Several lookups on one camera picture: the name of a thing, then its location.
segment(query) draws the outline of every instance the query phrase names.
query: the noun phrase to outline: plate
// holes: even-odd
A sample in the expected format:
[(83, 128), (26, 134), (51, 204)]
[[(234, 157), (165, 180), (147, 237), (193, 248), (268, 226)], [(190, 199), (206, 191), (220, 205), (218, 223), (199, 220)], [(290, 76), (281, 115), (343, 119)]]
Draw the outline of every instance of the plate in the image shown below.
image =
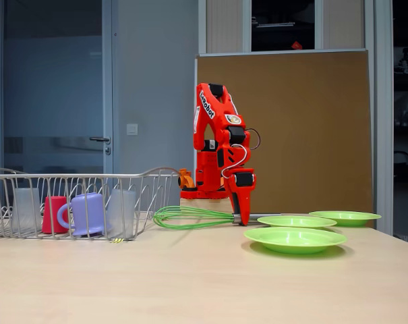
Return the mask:
[(339, 226), (363, 226), (371, 219), (381, 218), (377, 214), (359, 211), (314, 211), (310, 215), (335, 220)]
[(346, 242), (346, 237), (321, 229), (301, 227), (261, 227), (249, 229), (244, 236), (270, 250), (291, 254), (312, 254)]
[(307, 228), (319, 228), (337, 224), (336, 221), (331, 219), (303, 215), (265, 216), (258, 218), (258, 221), (270, 226)]

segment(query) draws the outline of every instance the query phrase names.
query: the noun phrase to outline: cork board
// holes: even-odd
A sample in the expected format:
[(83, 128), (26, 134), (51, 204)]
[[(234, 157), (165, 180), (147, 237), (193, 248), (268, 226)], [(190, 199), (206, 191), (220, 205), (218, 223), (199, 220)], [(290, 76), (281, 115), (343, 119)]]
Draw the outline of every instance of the cork board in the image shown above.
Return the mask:
[(372, 212), (365, 51), (199, 57), (197, 78), (224, 84), (262, 137), (253, 213)]

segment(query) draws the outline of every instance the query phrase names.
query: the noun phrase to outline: cup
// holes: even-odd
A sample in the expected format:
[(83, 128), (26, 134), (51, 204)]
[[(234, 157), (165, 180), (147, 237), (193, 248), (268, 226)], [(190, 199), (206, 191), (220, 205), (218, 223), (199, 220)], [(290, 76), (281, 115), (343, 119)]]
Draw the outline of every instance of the cup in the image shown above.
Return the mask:
[(11, 213), (11, 228), (13, 233), (28, 233), (40, 231), (42, 217), (40, 216), (39, 189), (16, 188)]
[[(42, 222), (42, 232), (45, 234), (52, 234), (51, 226), (51, 208), (49, 207), (49, 202), (51, 201), (52, 210), (53, 210), (53, 225), (54, 233), (62, 234), (67, 233), (69, 228), (64, 228), (57, 221), (57, 213), (61, 206), (67, 206), (67, 198), (64, 196), (52, 196), (51, 198), (45, 198), (45, 211), (43, 212), (43, 222)], [(67, 222), (67, 211), (63, 212), (63, 220)]]
[[(74, 224), (70, 227), (75, 229), (73, 235), (81, 236), (103, 232), (103, 199), (96, 192), (79, 194), (70, 202), (71, 211), (74, 215)], [(57, 221), (64, 228), (69, 229), (69, 223), (64, 221), (62, 215), (67, 209), (67, 204), (61, 206), (57, 211)]]
[(131, 238), (134, 231), (136, 195), (134, 191), (113, 189), (107, 209), (107, 235), (110, 238)]

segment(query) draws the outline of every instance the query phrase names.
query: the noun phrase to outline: whisk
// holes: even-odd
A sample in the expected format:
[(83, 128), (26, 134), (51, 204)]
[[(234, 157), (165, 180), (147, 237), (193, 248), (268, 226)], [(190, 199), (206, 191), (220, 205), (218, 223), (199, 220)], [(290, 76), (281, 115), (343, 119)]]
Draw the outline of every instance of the whisk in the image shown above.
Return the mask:
[[(265, 216), (266, 214), (251, 214), (249, 219), (249, 224), (258, 224), (257, 219), (259, 217)], [(191, 221), (201, 221), (208, 220), (203, 223), (195, 222), (190, 224), (168, 224), (165, 221), (170, 221), (172, 219), (189, 219)], [(159, 209), (153, 218), (155, 224), (169, 228), (171, 230), (196, 230), (198, 228), (216, 226), (227, 223), (241, 223), (240, 215), (223, 213), (220, 211), (210, 211), (208, 209), (201, 209), (195, 207), (185, 207), (185, 206), (167, 206)]]

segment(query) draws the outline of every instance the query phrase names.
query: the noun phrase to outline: red cup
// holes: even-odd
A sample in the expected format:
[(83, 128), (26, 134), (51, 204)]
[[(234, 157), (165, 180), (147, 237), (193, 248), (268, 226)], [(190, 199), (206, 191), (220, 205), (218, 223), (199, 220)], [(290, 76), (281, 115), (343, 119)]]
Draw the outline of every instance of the red cup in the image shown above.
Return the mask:
[[(43, 224), (42, 232), (45, 234), (52, 234), (51, 227), (51, 208), (49, 208), (49, 197), (45, 198), (45, 211), (43, 212)], [(67, 204), (67, 199), (64, 196), (52, 196), (51, 197), (52, 208), (53, 208), (53, 221), (54, 221), (54, 233), (62, 234), (69, 231), (68, 228), (64, 228), (57, 221), (57, 213), (61, 206)], [(67, 209), (63, 212), (63, 220), (68, 223), (67, 219)]]

